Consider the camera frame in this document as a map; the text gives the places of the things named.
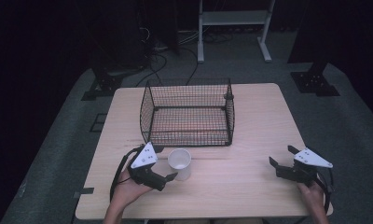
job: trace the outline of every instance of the white paper cup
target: white paper cup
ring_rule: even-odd
[[[190,162],[192,157],[190,153],[183,148],[173,150],[168,158],[169,165],[173,172],[177,172],[176,180],[186,180],[190,176]]]

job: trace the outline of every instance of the human hand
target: human hand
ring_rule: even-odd
[[[315,224],[329,223],[324,210],[324,192],[321,187],[315,182],[311,182],[311,186],[307,187],[303,183],[297,183],[302,200],[311,214]]]
[[[136,184],[131,179],[128,169],[125,169],[119,175],[117,182],[119,184],[114,189],[114,195],[105,214],[104,223],[120,223],[123,210],[141,195],[152,190],[148,186]]]

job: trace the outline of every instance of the finger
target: finger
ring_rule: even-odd
[[[309,188],[303,183],[297,183],[297,188],[301,193],[309,191]]]
[[[311,190],[322,192],[323,189],[314,181],[314,184],[311,186]]]

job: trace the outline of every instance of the wire mesh basket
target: wire mesh basket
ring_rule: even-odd
[[[146,142],[163,147],[229,146],[234,130],[228,78],[148,80],[140,110]]]

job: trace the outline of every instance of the floor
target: floor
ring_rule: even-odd
[[[318,97],[300,93],[291,72],[307,71],[309,63],[289,64],[296,32],[269,32],[272,57],[265,63],[256,37],[259,33],[219,36],[229,41],[205,44],[205,62],[197,66],[196,43],[152,57],[160,78],[230,77],[236,83],[276,83],[307,146],[334,164],[336,191],[331,223],[373,223],[373,114],[345,74],[329,64],[324,76],[339,96]],[[126,77],[122,87],[145,85],[150,69]],[[78,193],[83,189],[100,132],[90,128],[96,116],[106,113],[112,97],[81,101],[94,80],[89,69],[81,74],[53,123],[44,144],[7,210],[2,223],[101,223],[74,216]],[[270,224],[294,223],[297,217],[265,217]],[[306,219],[303,223],[312,223]]]

